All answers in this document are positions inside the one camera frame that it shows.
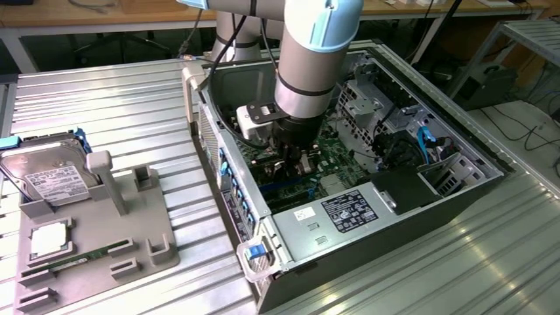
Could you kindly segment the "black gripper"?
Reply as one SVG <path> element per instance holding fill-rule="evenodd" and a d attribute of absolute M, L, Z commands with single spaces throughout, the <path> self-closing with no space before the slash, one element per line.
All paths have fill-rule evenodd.
<path fill-rule="evenodd" d="M 288 116 L 274 122 L 272 144 L 279 156 L 274 179 L 292 179 L 316 171 L 312 153 L 322 124 L 322 115 L 307 119 Z"/>

